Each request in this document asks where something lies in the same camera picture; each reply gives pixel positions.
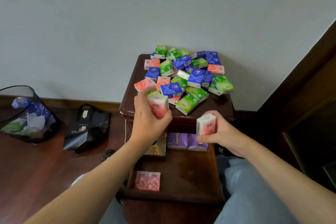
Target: leg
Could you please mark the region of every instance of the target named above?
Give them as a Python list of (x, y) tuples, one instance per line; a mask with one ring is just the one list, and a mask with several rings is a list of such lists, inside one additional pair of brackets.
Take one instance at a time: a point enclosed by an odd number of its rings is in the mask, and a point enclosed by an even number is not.
[[(84, 175), (78, 177), (71, 184), (71, 186), (78, 182), (80, 179), (82, 179)], [(115, 197), (112, 199), (110, 205), (107, 207), (105, 213), (99, 221), (99, 224), (127, 224), (124, 217), (123, 209)]]
[(216, 224), (298, 223), (247, 160), (217, 156), (217, 164), (221, 165), (219, 176), (230, 197)]

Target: wastebasket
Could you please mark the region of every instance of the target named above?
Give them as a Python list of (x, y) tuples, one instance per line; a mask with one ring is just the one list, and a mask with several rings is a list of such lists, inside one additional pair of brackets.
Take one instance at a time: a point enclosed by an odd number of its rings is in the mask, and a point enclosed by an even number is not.
[(17, 85), (0, 90), (0, 131), (28, 143), (52, 138), (61, 121), (34, 89)]

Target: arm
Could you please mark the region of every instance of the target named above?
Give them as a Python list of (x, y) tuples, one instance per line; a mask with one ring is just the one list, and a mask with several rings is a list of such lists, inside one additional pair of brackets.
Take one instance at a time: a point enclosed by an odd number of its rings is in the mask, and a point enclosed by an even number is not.
[(134, 98), (135, 116), (129, 141), (26, 223), (99, 222), (131, 168), (172, 120), (170, 110), (161, 120), (152, 114), (146, 95), (155, 90), (145, 88)]
[(200, 136), (203, 143), (218, 143), (246, 158), (300, 223), (332, 223), (336, 220), (336, 194), (306, 177), (270, 150), (239, 132), (217, 111), (217, 133)]

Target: forearm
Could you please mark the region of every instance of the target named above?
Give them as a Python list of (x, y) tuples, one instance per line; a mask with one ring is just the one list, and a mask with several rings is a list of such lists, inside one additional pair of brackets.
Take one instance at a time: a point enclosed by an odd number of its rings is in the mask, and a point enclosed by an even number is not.
[(27, 223), (98, 223), (147, 145), (128, 141), (105, 162), (63, 192)]
[(249, 141), (244, 156), (300, 223), (336, 220), (336, 194), (253, 140)]

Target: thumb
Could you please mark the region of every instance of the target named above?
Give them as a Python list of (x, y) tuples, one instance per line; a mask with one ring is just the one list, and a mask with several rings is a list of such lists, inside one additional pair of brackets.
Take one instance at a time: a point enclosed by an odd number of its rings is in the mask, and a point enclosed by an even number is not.
[(200, 143), (218, 143), (218, 136), (217, 133), (208, 136), (197, 136), (196, 141)]
[(163, 116), (163, 118), (161, 120), (158, 120), (159, 126), (162, 129), (165, 129), (168, 126), (168, 124), (171, 122), (172, 119), (173, 119), (173, 117), (171, 116), (171, 110), (169, 109), (165, 113), (165, 116)]

